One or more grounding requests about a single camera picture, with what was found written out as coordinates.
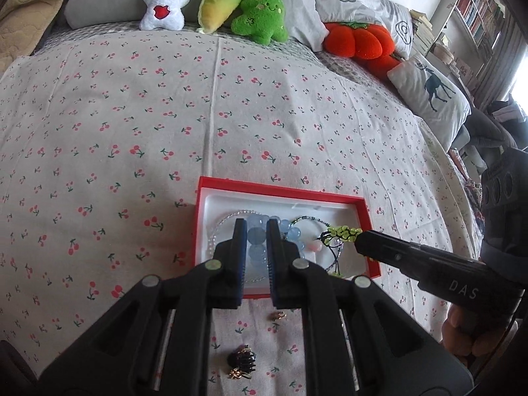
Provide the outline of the right hand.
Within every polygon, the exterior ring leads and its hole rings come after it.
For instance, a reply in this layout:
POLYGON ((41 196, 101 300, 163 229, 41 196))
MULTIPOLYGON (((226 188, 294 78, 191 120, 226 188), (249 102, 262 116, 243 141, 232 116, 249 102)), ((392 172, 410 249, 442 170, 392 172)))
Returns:
POLYGON ((452 304, 441 327, 443 347, 455 356, 465 367, 492 367, 500 355, 496 348, 503 338, 508 325, 481 322, 475 315, 452 304))

